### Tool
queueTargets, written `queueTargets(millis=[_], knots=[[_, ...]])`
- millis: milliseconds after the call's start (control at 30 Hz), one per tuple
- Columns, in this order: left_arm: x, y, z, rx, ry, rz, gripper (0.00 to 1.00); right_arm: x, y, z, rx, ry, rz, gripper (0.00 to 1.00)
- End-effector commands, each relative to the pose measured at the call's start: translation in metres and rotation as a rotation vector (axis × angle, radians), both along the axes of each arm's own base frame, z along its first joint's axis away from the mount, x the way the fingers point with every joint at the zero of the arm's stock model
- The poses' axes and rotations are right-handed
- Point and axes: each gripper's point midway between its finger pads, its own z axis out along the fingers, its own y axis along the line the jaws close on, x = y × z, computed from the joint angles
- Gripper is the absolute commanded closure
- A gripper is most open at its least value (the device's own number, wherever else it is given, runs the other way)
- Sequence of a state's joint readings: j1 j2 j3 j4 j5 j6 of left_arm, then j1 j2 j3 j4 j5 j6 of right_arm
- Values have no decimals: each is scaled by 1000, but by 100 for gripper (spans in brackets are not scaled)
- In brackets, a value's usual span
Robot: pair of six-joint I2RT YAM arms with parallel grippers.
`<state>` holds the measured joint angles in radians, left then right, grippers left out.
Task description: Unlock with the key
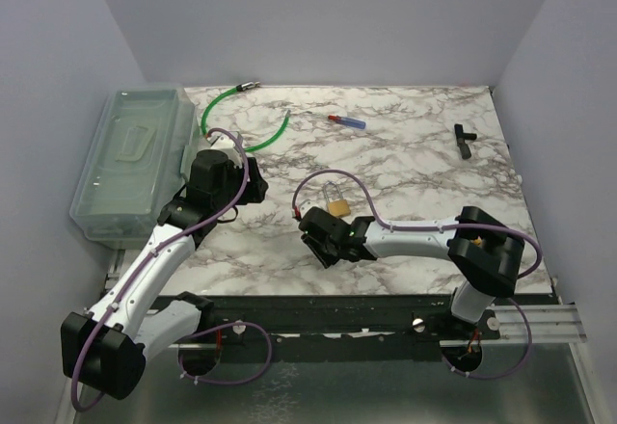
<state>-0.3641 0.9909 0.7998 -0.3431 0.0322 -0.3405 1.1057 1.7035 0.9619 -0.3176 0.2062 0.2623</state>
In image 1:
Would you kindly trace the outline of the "green cable lock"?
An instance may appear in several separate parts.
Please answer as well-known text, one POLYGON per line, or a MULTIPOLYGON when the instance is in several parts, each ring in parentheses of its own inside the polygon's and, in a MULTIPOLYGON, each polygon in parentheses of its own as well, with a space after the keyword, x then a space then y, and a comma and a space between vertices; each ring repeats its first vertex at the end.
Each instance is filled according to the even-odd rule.
MULTIPOLYGON (((207 135, 207 119, 208 116, 210 114, 210 112, 214 109, 214 107, 220 103, 222 100, 224 100, 225 98, 232 96, 236 93, 244 93, 247 92, 249 90, 253 90, 256 88, 259 88, 261 86, 261 84, 258 81, 250 81, 250 82, 246 82, 243 84, 239 84, 235 87, 232 87, 228 90, 226 90, 223 93, 220 93, 218 96, 216 96, 211 102, 208 103, 208 105, 205 107, 202 115, 201 115, 201 121, 200 121, 200 129, 201 129, 201 133, 205 138, 208 138, 207 135)), ((260 150, 263 150, 264 148, 272 145, 285 131, 285 129, 287 128, 288 124, 289 124, 289 120, 290 120, 290 113, 287 112, 282 120, 282 124, 279 127, 279 129, 277 130, 277 132, 272 135, 269 139, 267 139, 265 142, 262 142, 260 144, 257 144, 256 146, 249 146, 245 148, 246 152, 249 153, 253 153, 253 152, 257 152, 260 150)))

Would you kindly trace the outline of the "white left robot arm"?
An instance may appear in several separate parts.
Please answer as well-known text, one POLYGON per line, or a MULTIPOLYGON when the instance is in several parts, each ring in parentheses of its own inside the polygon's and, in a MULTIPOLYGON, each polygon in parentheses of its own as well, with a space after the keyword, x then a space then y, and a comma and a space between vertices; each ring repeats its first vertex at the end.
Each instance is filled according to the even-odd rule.
POLYGON ((80 384, 117 400, 141 380, 147 362, 177 340, 206 340, 214 328, 213 302, 190 292, 149 311, 178 267, 229 210, 264 201, 268 184, 253 156, 233 148, 197 154, 188 180, 165 204, 136 260, 115 286, 85 313, 61 325, 64 374, 71 398, 80 384))

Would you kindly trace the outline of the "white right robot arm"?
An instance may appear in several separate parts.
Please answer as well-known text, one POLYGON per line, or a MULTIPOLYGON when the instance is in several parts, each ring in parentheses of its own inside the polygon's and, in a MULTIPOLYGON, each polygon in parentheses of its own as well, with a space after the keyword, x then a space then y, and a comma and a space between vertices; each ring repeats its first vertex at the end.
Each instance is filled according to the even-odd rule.
POLYGON ((391 221, 373 216, 352 223, 312 207, 299 221, 301 240, 321 264, 395 256, 451 261, 465 281, 443 316, 445 331, 463 339, 478 328, 496 299, 514 295, 524 251, 523 235, 482 209, 466 206, 453 218, 433 222, 391 221))

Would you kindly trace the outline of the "brass padlock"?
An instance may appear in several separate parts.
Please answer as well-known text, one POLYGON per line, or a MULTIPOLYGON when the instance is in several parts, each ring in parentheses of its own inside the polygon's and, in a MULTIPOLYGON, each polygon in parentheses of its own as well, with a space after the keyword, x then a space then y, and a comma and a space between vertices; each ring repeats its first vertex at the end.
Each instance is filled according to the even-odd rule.
POLYGON ((351 215, 349 203, 336 183, 326 182, 322 187, 322 192, 326 201, 326 208, 332 216, 344 218, 351 215))

